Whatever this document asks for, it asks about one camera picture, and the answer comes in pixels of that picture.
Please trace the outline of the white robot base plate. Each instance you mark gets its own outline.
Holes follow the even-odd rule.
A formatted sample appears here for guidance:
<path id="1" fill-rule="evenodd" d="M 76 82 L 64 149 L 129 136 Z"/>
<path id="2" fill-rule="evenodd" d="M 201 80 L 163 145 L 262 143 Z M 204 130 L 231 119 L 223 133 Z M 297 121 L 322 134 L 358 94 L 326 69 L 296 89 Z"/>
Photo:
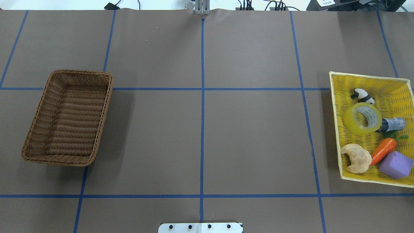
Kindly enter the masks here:
<path id="1" fill-rule="evenodd" d="M 242 223 L 165 223 L 158 233 L 243 233 Z"/>

